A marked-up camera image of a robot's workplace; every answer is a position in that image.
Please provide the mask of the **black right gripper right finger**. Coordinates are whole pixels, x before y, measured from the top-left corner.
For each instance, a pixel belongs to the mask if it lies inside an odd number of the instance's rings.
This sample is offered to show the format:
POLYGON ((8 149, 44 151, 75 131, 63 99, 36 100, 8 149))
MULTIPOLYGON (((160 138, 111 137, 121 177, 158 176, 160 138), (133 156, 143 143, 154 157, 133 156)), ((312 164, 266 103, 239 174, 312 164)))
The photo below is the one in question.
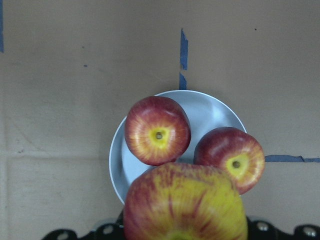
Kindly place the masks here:
POLYGON ((320 226, 315 224, 298 224, 285 230, 258 217, 247 217, 247 224, 248 240, 320 240, 320 226))

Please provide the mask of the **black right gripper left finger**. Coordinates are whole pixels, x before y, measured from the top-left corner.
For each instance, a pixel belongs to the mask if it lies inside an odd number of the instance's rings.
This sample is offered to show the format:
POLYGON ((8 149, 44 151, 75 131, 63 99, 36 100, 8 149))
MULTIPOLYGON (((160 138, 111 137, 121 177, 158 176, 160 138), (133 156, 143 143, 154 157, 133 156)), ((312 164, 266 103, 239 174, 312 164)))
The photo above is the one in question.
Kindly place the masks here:
POLYGON ((87 232, 71 228, 54 229, 42 240, 124 240, 123 217, 105 218, 96 222, 87 232))

